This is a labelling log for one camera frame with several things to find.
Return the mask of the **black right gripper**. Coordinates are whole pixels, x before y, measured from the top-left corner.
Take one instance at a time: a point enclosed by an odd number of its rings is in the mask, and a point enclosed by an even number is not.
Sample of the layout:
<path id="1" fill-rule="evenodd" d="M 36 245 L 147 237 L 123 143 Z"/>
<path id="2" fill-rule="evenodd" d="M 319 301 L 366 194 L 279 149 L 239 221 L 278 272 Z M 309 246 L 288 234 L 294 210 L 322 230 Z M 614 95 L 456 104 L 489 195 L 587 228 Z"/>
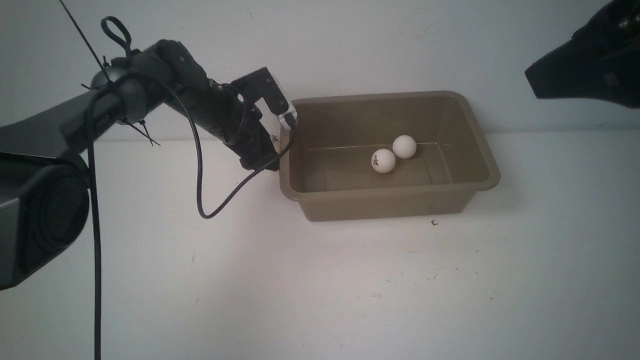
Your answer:
<path id="1" fill-rule="evenodd" d="M 525 70 L 540 100 L 588 99 L 640 105 L 640 3 L 613 0 L 569 41 Z"/>

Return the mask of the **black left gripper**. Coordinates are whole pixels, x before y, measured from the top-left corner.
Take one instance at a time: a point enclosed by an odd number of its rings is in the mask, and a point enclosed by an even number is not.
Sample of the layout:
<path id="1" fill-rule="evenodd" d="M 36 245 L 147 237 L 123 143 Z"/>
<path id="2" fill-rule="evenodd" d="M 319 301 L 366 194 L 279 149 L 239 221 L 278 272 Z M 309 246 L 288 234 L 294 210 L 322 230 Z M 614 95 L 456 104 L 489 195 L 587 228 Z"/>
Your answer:
<path id="1" fill-rule="evenodd" d="M 230 95 L 232 102 L 230 116 L 219 120 L 217 127 L 210 133 L 238 155 L 243 169 L 257 171 L 266 166 L 268 171 L 278 171 L 280 162 L 275 159 L 278 152 L 271 142 L 269 132 L 260 123 L 263 114 L 255 102 L 250 101 L 251 97 L 231 83 L 210 80 L 209 86 Z"/>

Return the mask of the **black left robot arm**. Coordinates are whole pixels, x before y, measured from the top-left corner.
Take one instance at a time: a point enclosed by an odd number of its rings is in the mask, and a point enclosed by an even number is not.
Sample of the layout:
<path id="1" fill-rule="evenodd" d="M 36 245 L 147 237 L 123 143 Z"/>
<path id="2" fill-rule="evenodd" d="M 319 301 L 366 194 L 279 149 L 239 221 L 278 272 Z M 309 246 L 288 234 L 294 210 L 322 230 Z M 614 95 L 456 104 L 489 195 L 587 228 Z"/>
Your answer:
<path id="1" fill-rule="evenodd" d="M 264 100 L 284 126 L 296 114 L 267 68 L 219 84 L 182 43 L 162 39 L 105 70 L 82 95 L 1 128 L 2 290 L 22 283 L 83 231 L 90 170 L 82 153 L 113 125 L 139 123 L 165 104 L 222 141 L 244 169 L 279 169 L 256 102 Z"/>

